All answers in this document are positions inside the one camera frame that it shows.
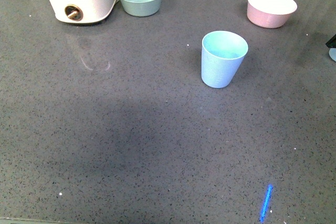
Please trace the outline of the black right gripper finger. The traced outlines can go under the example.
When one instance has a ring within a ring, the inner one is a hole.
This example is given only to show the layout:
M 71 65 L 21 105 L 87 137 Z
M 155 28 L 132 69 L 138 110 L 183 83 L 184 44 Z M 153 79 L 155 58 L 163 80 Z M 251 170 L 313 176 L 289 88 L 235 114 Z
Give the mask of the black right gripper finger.
M 328 48 L 336 48 L 336 35 L 326 42 Z

